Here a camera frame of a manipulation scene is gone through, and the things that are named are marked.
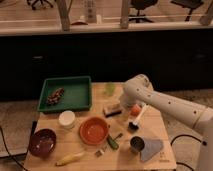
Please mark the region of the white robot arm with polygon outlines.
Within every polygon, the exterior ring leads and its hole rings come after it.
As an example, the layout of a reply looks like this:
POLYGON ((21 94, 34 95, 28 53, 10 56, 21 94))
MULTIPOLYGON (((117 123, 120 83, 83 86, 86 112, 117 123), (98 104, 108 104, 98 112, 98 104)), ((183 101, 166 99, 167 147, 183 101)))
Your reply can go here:
POLYGON ((203 140, 195 171, 213 171, 213 108, 155 91, 143 74, 127 80, 122 88, 120 103, 124 108, 143 102, 199 133, 203 140))

